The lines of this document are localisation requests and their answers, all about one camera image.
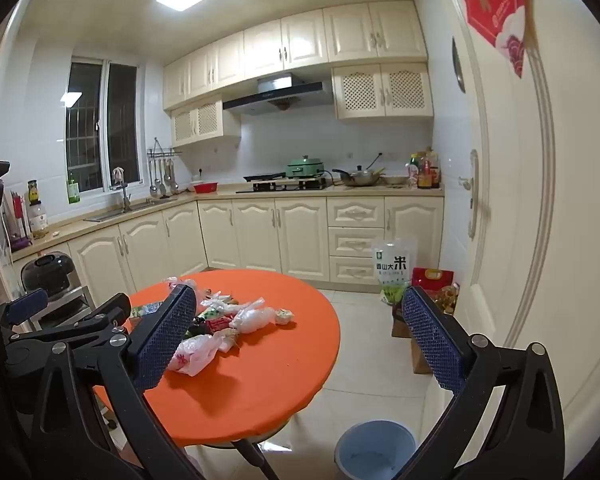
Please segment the pink printed plastic bag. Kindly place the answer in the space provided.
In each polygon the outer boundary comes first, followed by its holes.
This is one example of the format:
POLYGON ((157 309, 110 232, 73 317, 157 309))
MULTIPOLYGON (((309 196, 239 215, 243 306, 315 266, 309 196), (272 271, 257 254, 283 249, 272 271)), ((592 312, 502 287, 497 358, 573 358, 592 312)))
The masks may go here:
POLYGON ((218 334, 185 339, 178 345, 166 369, 194 377, 204 370, 219 352, 227 352, 233 344, 232 338, 218 334))

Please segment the red snack wrapper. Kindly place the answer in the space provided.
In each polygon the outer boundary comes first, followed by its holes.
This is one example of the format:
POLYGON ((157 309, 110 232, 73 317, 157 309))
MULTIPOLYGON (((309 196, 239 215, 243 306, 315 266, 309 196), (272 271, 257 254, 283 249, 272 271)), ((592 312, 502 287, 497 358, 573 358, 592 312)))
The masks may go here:
POLYGON ((208 318, 206 325, 210 334, 215 334, 221 330, 226 330, 230 327, 232 319, 229 316, 221 316, 220 318, 208 318))

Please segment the clear bag with bread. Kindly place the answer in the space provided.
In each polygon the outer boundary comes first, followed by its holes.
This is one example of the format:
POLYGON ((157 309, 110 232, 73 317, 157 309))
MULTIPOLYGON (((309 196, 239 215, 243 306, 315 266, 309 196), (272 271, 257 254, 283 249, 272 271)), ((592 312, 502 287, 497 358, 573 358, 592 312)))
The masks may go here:
POLYGON ((183 276, 182 278, 171 276, 170 278, 166 279, 166 286, 168 286, 169 292, 174 292, 174 290, 178 287, 188 287, 194 292, 195 295, 198 294, 196 282, 191 278, 186 278, 186 276, 183 276))

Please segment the light blue trash bin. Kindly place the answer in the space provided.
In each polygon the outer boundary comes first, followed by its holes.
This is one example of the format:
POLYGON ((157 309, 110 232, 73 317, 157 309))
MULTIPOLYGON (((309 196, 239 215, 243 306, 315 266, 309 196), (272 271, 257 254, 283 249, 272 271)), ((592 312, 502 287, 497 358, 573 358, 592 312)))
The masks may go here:
POLYGON ((346 479, 393 479, 417 450, 414 434, 388 419, 349 428, 334 449, 334 462, 346 479))

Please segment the kitchen window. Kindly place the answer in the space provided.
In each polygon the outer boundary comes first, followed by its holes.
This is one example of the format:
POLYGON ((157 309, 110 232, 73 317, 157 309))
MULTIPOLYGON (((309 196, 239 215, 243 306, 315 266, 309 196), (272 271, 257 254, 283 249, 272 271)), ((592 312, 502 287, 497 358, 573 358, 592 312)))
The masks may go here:
POLYGON ((138 68, 108 61, 72 61, 65 94, 68 182, 81 192, 140 180, 137 137, 138 68))

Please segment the upper kitchen cabinets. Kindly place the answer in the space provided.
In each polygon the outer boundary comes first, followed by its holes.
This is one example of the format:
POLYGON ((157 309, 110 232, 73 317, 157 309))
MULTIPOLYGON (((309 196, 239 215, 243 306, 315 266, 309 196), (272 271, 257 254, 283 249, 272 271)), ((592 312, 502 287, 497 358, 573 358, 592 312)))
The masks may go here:
POLYGON ((175 146, 238 133, 223 103, 292 73, 328 80, 340 120, 430 118, 428 55, 414 2, 331 6, 250 27, 166 66, 163 107, 175 146))

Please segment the metal shelf rack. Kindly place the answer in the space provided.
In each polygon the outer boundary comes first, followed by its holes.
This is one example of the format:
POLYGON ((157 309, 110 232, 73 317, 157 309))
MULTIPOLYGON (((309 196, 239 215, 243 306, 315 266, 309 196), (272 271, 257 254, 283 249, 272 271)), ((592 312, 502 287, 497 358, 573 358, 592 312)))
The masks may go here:
MULTIPOLYGON (((28 293, 24 290, 20 278, 20 271, 24 266, 20 268, 18 274, 22 293, 14 300, 28 293)), ((85 318, 96 310, 94 300, 88 287, 81 284, 76 270, 71 275, 70 280, 71 287, 69 290, 66 290, 63 294, 56 297, 48 297, 47 307, 20 325, 6 325, 3 322, 2 304, 0 309, 1 323, 6 327, 21 326, 25 332, 36 332, 37 330, 47 330, 48 328, 57 326, 72 325, 81 318, 85 318)))

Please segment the white lidded jar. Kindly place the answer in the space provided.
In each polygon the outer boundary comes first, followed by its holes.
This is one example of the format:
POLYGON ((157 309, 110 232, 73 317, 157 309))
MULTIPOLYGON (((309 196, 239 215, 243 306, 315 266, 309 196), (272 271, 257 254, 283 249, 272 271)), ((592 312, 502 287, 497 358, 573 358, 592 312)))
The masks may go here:
POLYGON ((30 230, 35 240, 43 238, 48 232, 46 209, 40 200, 30 203, 28 209, 30 230))

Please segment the sink faucet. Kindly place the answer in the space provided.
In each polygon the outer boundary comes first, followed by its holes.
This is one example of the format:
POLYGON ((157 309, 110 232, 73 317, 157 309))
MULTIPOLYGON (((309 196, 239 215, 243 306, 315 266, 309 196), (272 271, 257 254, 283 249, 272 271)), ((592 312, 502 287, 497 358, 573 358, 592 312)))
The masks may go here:
POLYGON ((124 169, 120 166, 117 166, 111 171, 111 177, 112 189, 114 191, 119 191, 122 193, 122 211, 129 212, 131 210, 131 203, 129 199, 129 194, 128 192, 126 192, 128 184, 125 181, 124 169))

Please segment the brown cardboard box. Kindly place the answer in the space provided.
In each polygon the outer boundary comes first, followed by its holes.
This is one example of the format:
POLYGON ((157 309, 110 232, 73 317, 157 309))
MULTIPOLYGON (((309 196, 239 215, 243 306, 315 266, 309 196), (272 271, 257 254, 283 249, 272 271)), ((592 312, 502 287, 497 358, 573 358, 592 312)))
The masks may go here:
POLYGON ((427 363, 422 350, 415 338, 412 336, 411 329, 405 323, 400 304, 394 304, 391 307, 392 312, 392 330, 391 336, 394 338, 407 339, 411 346, 412 370, 414 374, 431 375, 432 370, 427 363))

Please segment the red basin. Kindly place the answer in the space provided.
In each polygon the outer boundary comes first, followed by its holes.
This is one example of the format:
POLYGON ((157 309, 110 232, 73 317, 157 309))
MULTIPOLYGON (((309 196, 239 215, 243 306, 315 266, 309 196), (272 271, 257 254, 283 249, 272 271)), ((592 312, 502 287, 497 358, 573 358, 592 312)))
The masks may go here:
POLYGON ((218 184, 216 182, 193 183, 192 189, 196 194, 215 193, 218 190, 218 184))

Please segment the green electric pot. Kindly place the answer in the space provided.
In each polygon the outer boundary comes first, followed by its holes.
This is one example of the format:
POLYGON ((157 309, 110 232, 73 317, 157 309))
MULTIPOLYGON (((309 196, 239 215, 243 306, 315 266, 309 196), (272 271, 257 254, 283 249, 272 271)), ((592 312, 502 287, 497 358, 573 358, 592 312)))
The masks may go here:
POLYGON ((324 172, 324 164, 319 158, 303 156, 292 160, 286 167, 289 179, 305 179, 319 177, 324 172))

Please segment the condiment bottles group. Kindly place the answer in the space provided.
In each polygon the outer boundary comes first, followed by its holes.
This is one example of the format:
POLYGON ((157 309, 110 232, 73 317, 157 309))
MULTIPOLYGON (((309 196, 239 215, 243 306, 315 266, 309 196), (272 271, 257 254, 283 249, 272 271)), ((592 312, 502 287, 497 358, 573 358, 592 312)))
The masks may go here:
POLYGON ((439 157, 430 146, 425 151, 411 154, 406 171, 412 188, 436 190, 441 186, 439 157))

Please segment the steel wok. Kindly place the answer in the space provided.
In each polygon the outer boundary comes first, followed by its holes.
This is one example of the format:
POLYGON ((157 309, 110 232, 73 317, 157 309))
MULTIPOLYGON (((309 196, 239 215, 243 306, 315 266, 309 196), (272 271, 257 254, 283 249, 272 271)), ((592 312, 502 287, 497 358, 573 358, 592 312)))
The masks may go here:
POLYGON ((382 153, 379 153, 368 166, 358 165, 354 171, 333 169, 332 174, 338 176, 340 182, 349 188, 362 188, 362 186, 376 185, 385 169, 374 169, 374 165, 381 159, 382 153))

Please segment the red paper door decoration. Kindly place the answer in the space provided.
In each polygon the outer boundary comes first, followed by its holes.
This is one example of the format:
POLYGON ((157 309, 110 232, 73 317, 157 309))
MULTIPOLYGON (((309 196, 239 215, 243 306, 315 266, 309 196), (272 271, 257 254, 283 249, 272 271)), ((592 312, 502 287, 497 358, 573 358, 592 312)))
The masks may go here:
POLYGON ((469 26, 506 59, 519 79, 533 46, 532 0, 464 0, 469 26))

